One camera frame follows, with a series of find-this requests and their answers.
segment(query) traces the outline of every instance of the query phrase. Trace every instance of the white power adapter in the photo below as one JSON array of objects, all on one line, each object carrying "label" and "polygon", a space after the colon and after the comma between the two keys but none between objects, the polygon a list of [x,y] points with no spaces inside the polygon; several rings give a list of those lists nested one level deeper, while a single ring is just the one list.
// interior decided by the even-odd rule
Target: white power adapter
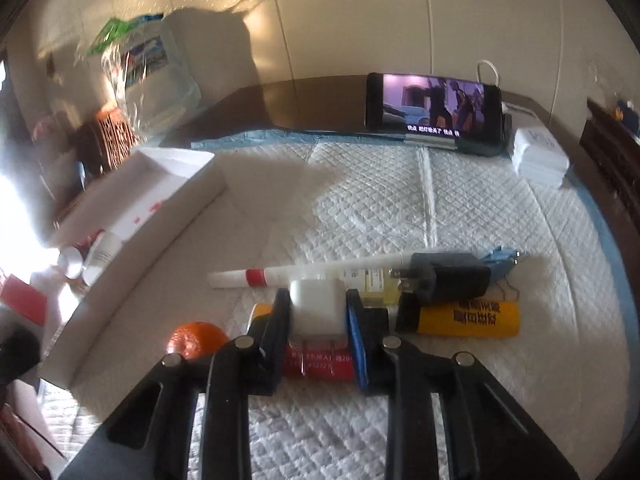
[{"label": "white power adapter", "polygon": [[511,104],[503,106],[511,115],[509,152],[516,173],[549,187],[561,187],[569,158],[556,138],[531,110]]},{"label": "white power adapter", "polygon": [[291,282],[290,343],[318,350],[339,350],[347,346],[345,293],[343,280]]}]

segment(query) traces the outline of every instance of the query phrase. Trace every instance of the red stripe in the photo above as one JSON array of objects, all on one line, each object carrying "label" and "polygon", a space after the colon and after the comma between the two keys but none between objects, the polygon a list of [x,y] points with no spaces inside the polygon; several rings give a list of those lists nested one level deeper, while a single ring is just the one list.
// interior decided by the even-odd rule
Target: red stripe
[{"label": "red stripe", "polygon": [[244,276],[246,284],[249,286],[267,286],[267,280],[264,279],[264,269],[247,269]]}]

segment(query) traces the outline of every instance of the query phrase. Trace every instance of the quilted white surface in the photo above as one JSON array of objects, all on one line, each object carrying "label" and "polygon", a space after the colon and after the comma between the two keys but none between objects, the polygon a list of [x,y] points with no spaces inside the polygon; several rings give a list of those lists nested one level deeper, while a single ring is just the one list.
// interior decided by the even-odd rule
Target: quilted white surface
[{"label": "quilted white surface", "polygon": [[[575,190],[528,184],[507,159],[406,146],[267,146],[223,153],[218,163],[228,190],[156,263],[89,354],[73,390],[89,412],[110,413],[161,358],[175,326],[208,320],[234,336],[253,304],[273,297],[210,290],[208,270],[435,245],[483,254],[502,244],[531,254],[510,275],[521,292],[520,335],[413,341],[443,356],[478,356],[581,478],[610,460],[630,359],[612,273]],[[352,385],[285,381],[273,399],[252,400],[250,424],[254,478],[383,478],[385,401]],[[70,454],[80,433],[58,431]]]}]

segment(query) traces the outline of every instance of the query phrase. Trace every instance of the red box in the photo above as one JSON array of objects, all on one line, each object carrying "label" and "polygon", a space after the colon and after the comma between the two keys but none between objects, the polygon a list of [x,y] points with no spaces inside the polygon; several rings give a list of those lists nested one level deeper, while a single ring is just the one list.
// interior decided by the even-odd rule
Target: red box
[{"label": "red box", "polygon": [[36,325],[44,326],[47,318],[47,297],[12,274],[0,289],[0,303],[4,303]]}]

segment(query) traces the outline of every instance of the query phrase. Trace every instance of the video on screen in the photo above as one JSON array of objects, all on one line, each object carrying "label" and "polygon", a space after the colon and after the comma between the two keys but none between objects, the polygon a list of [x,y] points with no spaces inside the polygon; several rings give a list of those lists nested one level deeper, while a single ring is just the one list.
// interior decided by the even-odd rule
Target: video on screen
[{"label": "video on screen", "polygon": [[382,121],[408,132],[459,137],[484,129],[484,85],[459,79],[383,75]]}]

